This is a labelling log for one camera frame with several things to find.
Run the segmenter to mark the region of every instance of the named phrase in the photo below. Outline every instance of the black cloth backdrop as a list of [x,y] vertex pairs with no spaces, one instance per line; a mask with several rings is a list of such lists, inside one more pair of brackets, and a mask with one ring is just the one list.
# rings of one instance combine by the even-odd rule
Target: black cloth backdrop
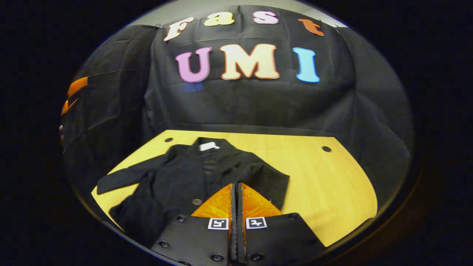
[[[203,24],[208,15],[222,11],[233,13],[235,22]],[[257,24],[255,11],[271,11],[279,23]],[[178,37],[163,41],[170,24],[188,17],[194,21]],[[325,36],[310,33],[299,18],[319,24]],[[262,43],[277,47],[278,79],[220,77],[225,71],[221,46],[239,44],[250,54]],[[187,83],[175,57],[193,53],[190,65],[196,73],[195,51],[202,47],[212,47],[210,74],[202,82]],[[296,78],[294,47],[316,53],[319,83]],[[226,6],[181,14],[162,28],[127,26],[97,48],[73,81],[82,77],[89,77],[89,83],[62,117],[64,160],[73,186],[103,219],[90,197],[96,182],[165,129],[335,137],[366,172],[378,208],[396,193],[409,168],[412,118],[388,62],[353,30],[296,12]]]

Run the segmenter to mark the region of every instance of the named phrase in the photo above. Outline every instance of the colorful foam letter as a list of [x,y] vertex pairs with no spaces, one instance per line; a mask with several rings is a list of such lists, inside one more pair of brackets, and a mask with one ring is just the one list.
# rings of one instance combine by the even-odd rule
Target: colorful foam letter
[[71,104],[69,104],[69,98],[74,95],[76,92],[78,92],[80,89],[82,89],[83,87],[87,86],[87,83],[88,83],[88,77],[83,77],[79,80],[76,80],[74,81],[70,86],[69,86],[69,90],[67,91],[67,97],[68,99],[66,100],[66,102],[64,103],[64,105],[62,106],[62,111],[61,111],[61,115],[64,115],[65,113],[67,113],[67,111],[69,110],[69,108],[75,104],[77,102],[78,99],[76,99],[75,101],[73,101]]
[[308,20],[308,19],[298,19],[298,21],[301,21],[302,23],[304,23],[304,26],[306,27],[306,29],[310,32],[312,32],[313,34],[317,34],[319,36],[324,36],[325,34],[321,31],[319,31],[317,28],[320,28],[319,25],[315,24],[314,22]]
[[179,36],[179,34],[181,33],[178,32],[178,30],[183,31],[187,26],[187,23],[192,22],[193,20],[194,18],[190,17],[169,25],[169,32],[167,33],[166,38],[164,38],[164,41],[168,41],[172,38]]
[[209,53],[212,51],[210,47],[204,47],[197,49],[195,51],[196,54],[199,55],[199,62],[201,66],[201,70],[198,73],[191,72],[191,66],[189,63],[189,58],[191,57],[192,53],[182,53],[176,56],[177,64],[179,66],[179,75],[185,82],[200,82],[206,79],[210,73],[210,61],[209,61]]
[[216,26],[216,25],[228,25],[235,22],[233,19],[233,13],[230,12],[218,12],[209,15],[207,20],[204,22],[205,26]]
[[276,46],[272,44],[257,44],[251,55],[248,55],[238,44],[228,44],[220,47],[225,53],[225,72],[221,75],[224,80],[237,80],[241,74],[237,72],[237,64],[243,74],[249,78],[253,70],[258,65],[254,75],[260,79],[277,79],[279,73],[276,72],[274,64],[274,50]]
[[276,24],[279,23],[276,14],[269,11],[256,11],[253,13],[253,21],[258,24]]
[[296,75],[297,79],[305,82],[319,82],[320,78],[315,72],[315,52],[304,48],[293,48],[292,51],[295,52],[299,58],[300,71],[299,74]]

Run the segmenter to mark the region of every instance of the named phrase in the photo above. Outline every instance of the shirt collar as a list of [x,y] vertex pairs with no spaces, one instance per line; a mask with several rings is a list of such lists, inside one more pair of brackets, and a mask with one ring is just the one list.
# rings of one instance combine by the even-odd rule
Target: shirt collar
[[215,145],[217,147],[220,147],[219,152],[217,153],[216,160],[219,161],[220,159],[234,154],[237,152],[237,149],[230,144],[226,139],[212,139],[212,138],[204,138],[204,137],[199,137],[197,140],[187,149],[185,155],[187,157],[195,155],[195,156],[200,156],[200,150],[199,150],[199,145],[201,144],[206,144],[209,142],[215,142]]

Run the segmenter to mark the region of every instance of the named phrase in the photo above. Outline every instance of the orange object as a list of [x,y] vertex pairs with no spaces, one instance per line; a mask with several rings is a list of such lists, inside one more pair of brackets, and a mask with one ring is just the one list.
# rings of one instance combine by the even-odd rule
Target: orange object
[[320,28],[320,26],[315,24],[314,22],[312,22],[308,19],[303,19],[303,18],[298,19],[298,21],[304,23],[304,26],[306,27],[306,30],[312,32],[313,34],[317,34],[319,36],[325,36],[325,34],[323,32],[321,32],[320,30],[317,29],[317,28]]
[[62,106],[62,111],[61,111],[61,116],[64,115],[68,110],[69,108],[75,104],[77,102],[78,99],[76,99],[75,101],[73,101],[71,104],[69,104],[69,100],[66,100],[66,102],[64,103],[64,105]]
[[269,200],[256,190],[242,183],[243,187],[243,236],[246,244],[246,219],[282,215]]
[[84,78],[74,81],[69,86],[69,90],[67,91],[67,97],[70,98],[72,95],[78,92],[81,88],[87,86],[87,83],[88,83],[88,77],[84,77]]
[[228,218],[228,241],[232,228],[232,184],[219,190],[191,214],[204,218]]

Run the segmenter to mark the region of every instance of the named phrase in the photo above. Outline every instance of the pink letter u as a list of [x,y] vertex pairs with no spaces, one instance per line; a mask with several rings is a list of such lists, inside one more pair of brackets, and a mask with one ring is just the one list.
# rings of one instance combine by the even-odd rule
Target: pink letter u
[[191,72],[191,66],[189,63],[189,58],[192,53],[182,53],[176,56],[177,64],[179,66],[179,75],[185,82],[193,83],[200,82],[206,79],[210,74],[210,62],[209,62],[209,53],[212,51],[211,47],[204,47],[197,49],[196,54],[199,55],[199,61],[201,65],[201,70],[198,73]]

